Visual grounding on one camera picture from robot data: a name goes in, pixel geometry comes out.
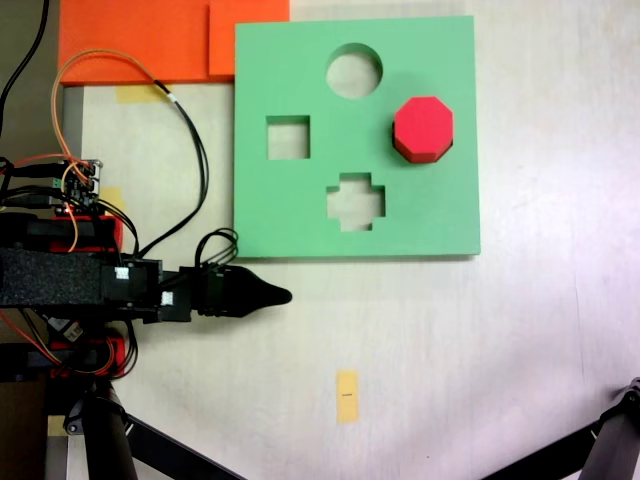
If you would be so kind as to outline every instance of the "yellow tape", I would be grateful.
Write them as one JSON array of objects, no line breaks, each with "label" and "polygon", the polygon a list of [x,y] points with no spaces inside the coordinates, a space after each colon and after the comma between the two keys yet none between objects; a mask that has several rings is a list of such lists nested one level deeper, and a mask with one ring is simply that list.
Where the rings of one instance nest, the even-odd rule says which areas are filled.
[{"label": "yellow tape", "polygon": [[67,431],[64,429],[64,415],[50,415],[47,417],[47,436],[66,437]]},{"label": "yellow tape", "polygon": [[100,198],[111,203],[120,210],[125,210],[124,200],[122,200],[122,189],[120,187],[100,187]]},{"label": "yellow tape", "polygon": [[156,103],[168,102],[169,99],[155,85],[118,85],[116,101],[118,103]]},{"label": "yellow tape", "polygon": [[358,372],[339,371],[336,376],[338,423],[358,421]]}]

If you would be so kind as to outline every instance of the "white table surface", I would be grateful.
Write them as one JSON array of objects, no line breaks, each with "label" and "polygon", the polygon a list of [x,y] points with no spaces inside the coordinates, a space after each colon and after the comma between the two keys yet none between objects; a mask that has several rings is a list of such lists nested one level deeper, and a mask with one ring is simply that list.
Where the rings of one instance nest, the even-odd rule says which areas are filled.
[{"label": "white table surface", "polygon": [[[596,419],[640,374],[640,3],[291,2],[293,20],[475,16],[482,254],[246,264],[293,303],[138,325],[126,408],[249,479],[479,479]],[[232,211],[233,88],[175,93],[212,176],[149,255],[167,269]],[[167,104],[85,89],[82,155],[105,162],[143,244],[195,204]],[[336,423],[341,369],[359,372],[357,423]],[[68,478],[84,463],[74,438]]]}]

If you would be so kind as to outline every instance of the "square hole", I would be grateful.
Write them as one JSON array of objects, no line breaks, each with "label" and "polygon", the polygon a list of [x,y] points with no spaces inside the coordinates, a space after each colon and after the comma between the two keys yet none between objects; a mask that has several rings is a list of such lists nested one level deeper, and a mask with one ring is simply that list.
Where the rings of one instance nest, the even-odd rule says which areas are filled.
[{"label": "square hole", "polygon": [[267,117],[269,160],[302,160],[311,158],[308,115]]}]

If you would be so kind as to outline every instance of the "octagonal block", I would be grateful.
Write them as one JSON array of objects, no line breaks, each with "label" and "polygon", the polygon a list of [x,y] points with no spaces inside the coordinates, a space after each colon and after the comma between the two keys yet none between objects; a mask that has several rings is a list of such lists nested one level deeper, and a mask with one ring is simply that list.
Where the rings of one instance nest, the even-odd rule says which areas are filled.
[{"label": "octagonal block", "polygon": [[438,97],[411,97],[396,112],[393,146],[411,163],[434,163],[453,145],[453,112]]}]

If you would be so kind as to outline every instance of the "black tripod leg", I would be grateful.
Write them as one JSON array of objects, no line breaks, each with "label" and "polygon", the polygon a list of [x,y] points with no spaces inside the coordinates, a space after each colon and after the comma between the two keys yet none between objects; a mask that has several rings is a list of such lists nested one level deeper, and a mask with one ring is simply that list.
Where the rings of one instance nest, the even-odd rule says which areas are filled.
[{"label": "black tripod leg", "polygon": [[138,480],[122,416],[100,399],[87,399],[82,427],[91,480]]},{"label": "black tripod leg", "polygon": [[631,480],[640,454],[640,431],[625,412],[607,420],[591,449],[580,480]]},{"label": "black tripod leg", "polygon": [[174,480],[244,480],[143,421],[129,416],[129,422],[133,456],[167,477]]},{"label": "black tripod leg", "polygon": [[562,480],[582,469],[598,428],[598,422],[587,425],[484,480]]}]

